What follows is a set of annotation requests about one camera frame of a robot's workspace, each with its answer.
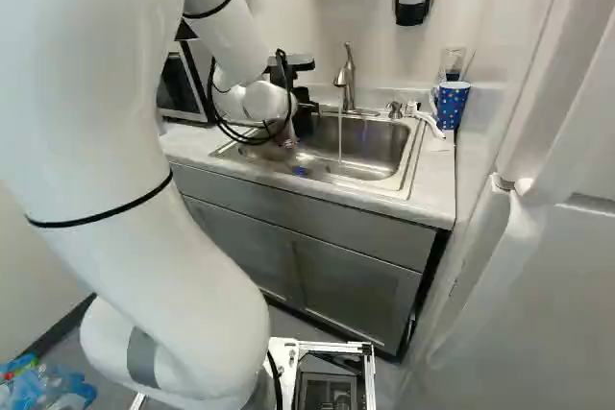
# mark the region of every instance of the countertop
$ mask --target countertop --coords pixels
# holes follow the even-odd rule
[[[434,138],[429,129],[425,131],[410,197],[400,200],[282,173],[265,170],[256,173],[254,166],[209,155],[230,141],[217,127],[204,129],[174,123],[166,123],[164,127],[166,133],[160,137],[160,143],[174,163],[434,228],[452,229],[455,223],[455,144],[452,132],[447,132],[446,140],[440,140]]]

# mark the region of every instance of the stainless steel sink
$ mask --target stainless steel sink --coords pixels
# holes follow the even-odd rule
[[[420,145],[423,124],[414,119],[361,115],[342,115],[341,120],[341,159],[338,117],[330,113],[312,114],[311,133],[293,148],[273,142],[261,146],[232,142],[211,155],[278,173],[407,198],[418,155],[418,149],[413,147]],[[257,129],[248,135],[262,137],[267,132]]]

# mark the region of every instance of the paper cup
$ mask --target paper cup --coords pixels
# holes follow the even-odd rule
[[[438,94],[438,128],[440,130],[455,130],[459,126],[470,88],[467,82],[440,84]]]

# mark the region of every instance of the gray floor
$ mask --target gray floor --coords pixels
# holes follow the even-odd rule
[[[305,341],[336,341],[334,336],[302,322],[287,313],[270,307],[272,334],[274,336],[296,338]],[[58,344],[45,358],[46,362],[63,364],[86,374],[86,381],[98,389],[98,399],[89,407],[92,410],[128,410],[135,393],[115,384],[96,372],[87,363],[79,345],[77,332],[71,333]],[[399,376],[398,365],[377,359],[376,400],[378,410],[392,410],[393,396]],[[144,410],[168,410],[171,407],[160,402],[148,400]]]

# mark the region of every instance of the cup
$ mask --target cup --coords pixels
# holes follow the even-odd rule
[[[438,129],[455,130],[470,94],[467,82],[443,82],[438,92]]]

